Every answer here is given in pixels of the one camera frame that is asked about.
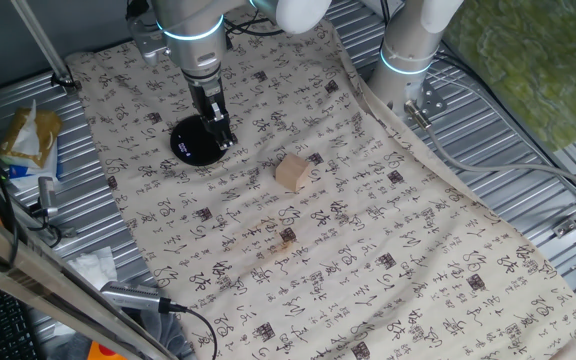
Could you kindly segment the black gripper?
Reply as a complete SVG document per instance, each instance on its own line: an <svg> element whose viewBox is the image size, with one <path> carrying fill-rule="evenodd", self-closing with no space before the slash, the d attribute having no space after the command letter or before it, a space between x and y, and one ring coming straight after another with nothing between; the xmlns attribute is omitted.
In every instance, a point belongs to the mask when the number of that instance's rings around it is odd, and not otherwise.
<svg viewBox="0 0 576 360"><path fill-rule="evenodd" d="M220 150L237 143L230 130L221 80L221 68L216 67L203 75L183 71L188 82L194 107L202 117L206 131L214 137Z"/></svg>

